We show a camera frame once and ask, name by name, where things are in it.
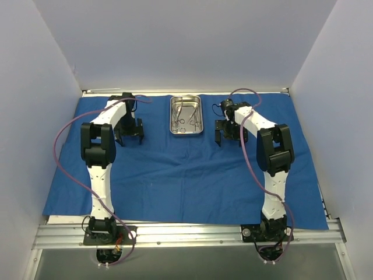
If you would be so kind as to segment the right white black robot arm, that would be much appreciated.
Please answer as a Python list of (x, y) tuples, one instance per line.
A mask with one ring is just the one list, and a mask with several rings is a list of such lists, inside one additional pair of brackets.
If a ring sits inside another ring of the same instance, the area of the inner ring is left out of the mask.
[(247, 102), (234, 103), (223, 100), (219, 107), (224, 117), (215, 121), (214, 140), (221, 145), (221, 138), (239, 142), (240, 147), (248, 140), (248, 134), (256, 139), (256, 161), (263, 171), (264, 183), (259, 187), (264, 191), (262, 218), (259, 225), (261, 238), (273, 240), (280, 233), (280, 222), (287, 222), (285, 187), (288, 173), (295, 154), (290, 129), (286, 124), (276, 124), (255, 111)]

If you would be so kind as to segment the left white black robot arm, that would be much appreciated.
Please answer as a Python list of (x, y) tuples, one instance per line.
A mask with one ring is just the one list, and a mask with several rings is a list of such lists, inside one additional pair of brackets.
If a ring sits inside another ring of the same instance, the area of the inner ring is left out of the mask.
[(136, 109), (137, 101), (132, 93), (111, 96), (105, 110), (80, 128), (81, 157), (94, 192), (88, 232), (95, 234), (103, 244), (112, 244), (118, 236), (110, 187), (116, 144), (123, 147), (124, 137), (138, 137), (139, 142), (144, 138), (142, 120), (135, 118)]

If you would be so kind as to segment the stainless steel instrument tray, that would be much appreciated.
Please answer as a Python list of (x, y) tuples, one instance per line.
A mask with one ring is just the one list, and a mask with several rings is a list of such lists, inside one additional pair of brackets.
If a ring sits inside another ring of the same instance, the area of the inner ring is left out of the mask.
[(202, 100), (199, 96), (170, 98), (170, 132), (173, 135), (197, 135), (203, 131)]

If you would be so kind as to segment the blue surgical drape cloth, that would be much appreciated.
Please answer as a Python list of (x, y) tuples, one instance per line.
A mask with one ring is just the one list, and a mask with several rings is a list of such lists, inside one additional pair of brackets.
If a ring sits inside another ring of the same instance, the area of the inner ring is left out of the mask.
[[(139, 103), (145, 137), (124, 138), (111, 169), (115, 214), (125, 220), (240, 225), (258, 223), (264, 175), (256, 162), (256, 139), (242, 148), (214, 141), (216, 104), (222, 96), (203, 95), (204, 129), (194, 136), (170, 132), (170, 96)], [(292, 100), (279, 93), (235, 94), (235, 102), (258, 103), (258, 112), (290, 128), (295, 161), (286, 180), (286, 203), (300, 229), (325, 230), (327, 222), (316, 171)]]

